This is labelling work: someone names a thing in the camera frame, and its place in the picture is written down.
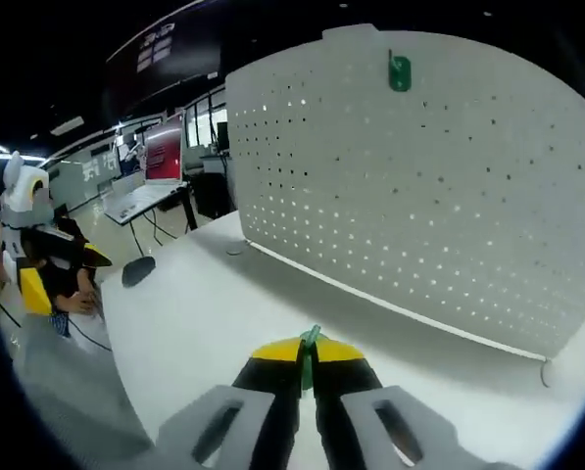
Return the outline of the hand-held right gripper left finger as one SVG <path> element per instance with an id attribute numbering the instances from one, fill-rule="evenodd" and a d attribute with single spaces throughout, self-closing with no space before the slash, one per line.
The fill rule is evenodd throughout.
<path id="1" fill-rule="evenodd" d="M 209 389 L 159 429 L 172 469 L 285 469 L 299 428 L 304 340 L 255 350 L 230 385 Z"/>

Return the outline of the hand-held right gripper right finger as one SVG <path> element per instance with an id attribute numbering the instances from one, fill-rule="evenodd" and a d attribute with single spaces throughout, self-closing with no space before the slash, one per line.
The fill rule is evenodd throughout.
<path id="1" fill-rule="evenodd" d="M 313 385 L 317 430 L 331 469 L 474 467 L 455 426 L 402 388 L 382 385 L 357 348 L 317 339 Z"/>

